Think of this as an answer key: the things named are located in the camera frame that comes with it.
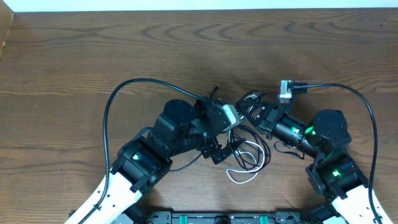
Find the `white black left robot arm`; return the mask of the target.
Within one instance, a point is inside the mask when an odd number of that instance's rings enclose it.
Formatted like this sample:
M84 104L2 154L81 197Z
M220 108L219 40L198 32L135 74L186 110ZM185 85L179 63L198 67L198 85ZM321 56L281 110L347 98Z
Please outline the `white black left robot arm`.
M198 150L215 164L223 162L236 145L222 147L216 137L239 121L235 107L220 101L197 100L195 105L168 101L153 127L144 128L120 148L99 186L67 223L113 223L121 217L145 223L148 214L136 203L170 172L171 158Z

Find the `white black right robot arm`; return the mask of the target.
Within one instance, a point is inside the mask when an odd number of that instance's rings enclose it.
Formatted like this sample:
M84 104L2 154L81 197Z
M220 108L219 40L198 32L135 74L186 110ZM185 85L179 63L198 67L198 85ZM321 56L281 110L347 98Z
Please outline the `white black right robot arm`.
M310 124L283 104L239 100L236 109L268 139L277 138L314 159L308 180L326 203L303 212L302 223L390 223L370 181L349 155L348 123L341 111L321 110Z

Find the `black cable blue connector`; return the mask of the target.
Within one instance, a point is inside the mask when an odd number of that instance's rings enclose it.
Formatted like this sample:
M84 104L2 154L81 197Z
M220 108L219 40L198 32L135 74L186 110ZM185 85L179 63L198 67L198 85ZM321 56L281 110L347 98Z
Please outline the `black cable blue connector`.
M261 101L263 96L266 96L267 93L263 93L260 90L251 90L247 92L241 100L253 100L253 101Z

